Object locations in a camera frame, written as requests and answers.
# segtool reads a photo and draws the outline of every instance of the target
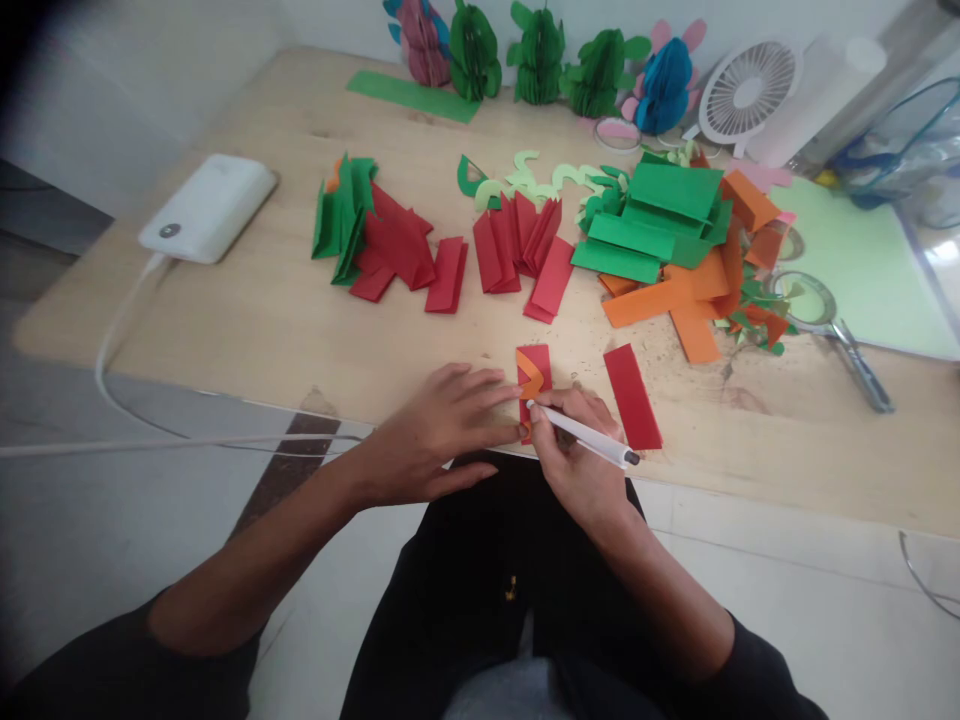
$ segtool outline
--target hand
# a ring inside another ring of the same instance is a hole
[[[443,465],[463,453],[522,439],[522,425],[489,425],[487,411],[520,397],[501,386],[503,370],[470,372],[469,363],[445,365],[396,415],[327,467],[343,471],[356,510],[430,502],[496,474],[489,463],[455,470]]]
[[[552,406],[567,417],[624,442],[623,430],[598,397],[579,390],[550,390],[541,393],[536,403]],[[553,424],[537,405],[530,408],[533,446],[554,495],[577,524],[593,537],[615,524],[628,509],[635,514],[624,492],[623,471],[579,443],[567,451],[561,450]]]

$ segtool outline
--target wooden table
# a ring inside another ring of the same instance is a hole
[[[360,68],[404,73],[318,50],[278,56],[143,213],[118,220],[33,307],[16,345],[92,366],[148,258],[139,229],[207,154],[242,155],[272,168],[279,187],[223,262],[180,263],[145,291],[117,372],[379,423],[427,371],[465,360],[509,377],[514,349],[534,343],[550,345],[557,387],[581,384],[615,407],[602,355],[631,343],[664,437],[643,476],[960,537],[960,383],[949,364],[866,349],[898,407],[879,416],[822,338],[788,337],[777,358],[735,352],[717,331],[725,359],[691,366],[667,316],[611,329],[596,273],[582,269],[552,326],[521,315],[528,278],[521,293],[483,295],[472,250],[456,316],[424,313],[426,291],[399,282],[379,305],[331,286],[334,263],[311,261],[310,243],[320,182],[345,150],[377,160],[382,187],[436,226],[434,247],[450,236],[472,241],[476,213],[455,180],[461,153],[502,178],[517,151],[540,150],[531,167],[542,182],[561,162],[629,167],[637,159],[600,149],[565,106],[514,104],[510,90],[485,101],[469,125],[347,93]],[[569,241],[579,239],[573,216],[583,192],[570,184],[563,192],[560,235]]]

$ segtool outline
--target paper roll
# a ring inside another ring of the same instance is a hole
[[[761,165],[782,167],[886,64],[886,53],[873,40],[821,35],[803,54],[797,92],[750,138],[747,154]]]

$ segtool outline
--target small fan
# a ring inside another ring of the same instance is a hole
[[[796,91],[802,71],[802,56],[776,38],[730,53],[710,76],[698,122],[683,139],[702,132],[712,142],[732,144],[733,156],[742,158],[750,137],[763,130],[765,121]]]

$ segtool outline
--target white pen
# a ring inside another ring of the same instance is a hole
[[[532,408],[534,405],[536,405],[536,403],[533,400],[527,400],[527,408]],[[630,465],[640,464],[640,456],[631,450],[628,445],[617,442],[609,435],[597,432],[583,423],[578,423],[573,418],[568,418],[553,408],[544,407],[543,405],[537,405],[537,407],[546,413],[551,423],[566,430],[587,450],[596,453],[621,470],[626,469],[627,463]]]

